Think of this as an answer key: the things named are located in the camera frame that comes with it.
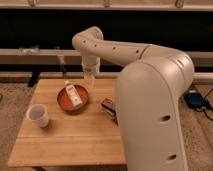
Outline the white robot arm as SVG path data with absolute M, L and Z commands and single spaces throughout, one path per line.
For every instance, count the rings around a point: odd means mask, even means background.
M 102 59 L 121 65 L 116 114 L 128 171 L 188 171 L 178 101 L 190 87 L 194 65 L 183 51 L 145 43 L 106 41 L 90 27 L 72 38 L 86 73 Z

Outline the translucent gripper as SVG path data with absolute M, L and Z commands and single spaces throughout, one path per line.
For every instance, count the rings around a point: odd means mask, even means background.
M 96 72 L 92 69 L 84 70 L 84 81 L 88 89 L 92 89 L 94 87 L 95 74 Z

